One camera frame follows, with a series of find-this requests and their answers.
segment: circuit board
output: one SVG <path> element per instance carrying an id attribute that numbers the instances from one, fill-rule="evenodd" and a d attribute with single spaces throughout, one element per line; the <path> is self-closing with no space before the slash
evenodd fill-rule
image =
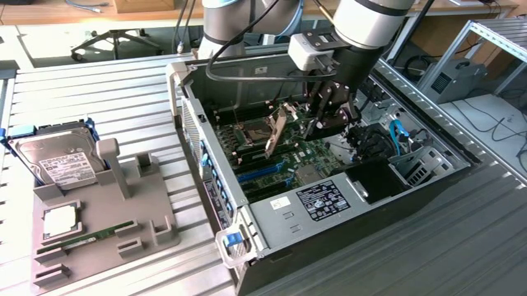
<path id="1" fill-rule="evenodd" d="M 114 231 L 118 228 L 126 227 L 132 224 L 133 224 L 133 221 L 126 221 L 118 225 L 114 225 L 106 229 L 102 229 L 101 231 L 97 231 L 90 234 L 85 234 L 84 236 L 78 236 L 78 237 L 72 238 L 69 240 L 64 240 L 60 243 L 50 245 L 49 247 L 44 247 L 44 248 L 38 249 L 36 254 L 45 253 L 45 252 L 48 252 L 53 249 L 57 249 L 57 248 L 70 249 L 70 248 L 77 247 L 82 244 L 86 244 L 89 242 L 100 241 L 101 239 L 105 239 L 106 237 L 113 236 Z"/>
<path id="2" fill-rule="evenodd" d="M 265 118 L 216 127 L 216 136 L 249 202 L 306 185 L 306 180 L 297 175 L 301 167 L 309 167 L 314 179 L 322 179 L 342 165 L 321 139 L 306 142 L 300 137 L 302 122 L 301 114 L 294 120 L 288 115 L 269 159 L 262 154 L 272 131 Z"/>

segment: metal shelf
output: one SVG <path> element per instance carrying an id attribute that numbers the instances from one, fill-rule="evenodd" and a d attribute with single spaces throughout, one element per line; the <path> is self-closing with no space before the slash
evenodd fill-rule
<path id="1" fill-rule="evenodd" d="M 520 67 L 513 71 L 510 76 L 505 79 L 501 85 L 494 90 L 494 93 L 504 89 L 510 80 L 521 72 L 527 63 L 527 19 L 521 18 L 502 18 L 493 20 L 469 20 L 457 34 L 450 46 L 446 49 L 436 67 L 430 69 L 430 74 L 418 83 L 418 89 L 424 91 L 432 85 L 437 78 L 442 67 L 449 59 L 453 57 L 460 45 L 465 41 L 469 32 L 476 33 L 488 42 L 493 43 L 498 48 L 506 51 L 512 56 L 522 61 Z"/>
<path id="2" fill-rule="evenodd" d="M 469 30 L 527 63 L 527 20 L 474 20 Z"/>

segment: aluminum table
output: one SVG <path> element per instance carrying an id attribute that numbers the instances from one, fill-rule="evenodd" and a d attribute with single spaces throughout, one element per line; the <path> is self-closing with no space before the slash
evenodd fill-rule
<path id="1" fill-rule="evenodd" d="M 88 113 L 100 137 L 118 140 L 120 160 L 153 153 L 181 236 L 177 246 L 45 295 L 234 293 L 170 122 L 164 66 L 185 59 L 165 55 L 37 68 L 0 80 L 2 127 L 66 122 Z M 0 167 L 0 295 L 29 295 L 32 176 L 3 150 Z"/>

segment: warning label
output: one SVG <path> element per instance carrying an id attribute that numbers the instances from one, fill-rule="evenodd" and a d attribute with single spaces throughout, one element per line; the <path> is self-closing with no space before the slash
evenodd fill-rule
<path id="1" fill-rule="evenodd" d="M 310 219 L 320 221 L 349 208 L 338 189 L 332 181 L 326 181 L 296 192 Z"/>

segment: motherboard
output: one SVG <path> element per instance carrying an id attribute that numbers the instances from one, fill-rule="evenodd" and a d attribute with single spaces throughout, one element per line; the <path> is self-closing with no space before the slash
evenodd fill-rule
<path id="1" fill-rule="evenodd" d="M 342 165 L 324 140 L 304 141 L 300 137 L 308 120 L 301 108 L 294 108 L 297 112 L 284 109 L 269 116 L 216 126 L 214 133 L 249 202 L 324 179 Z"/>

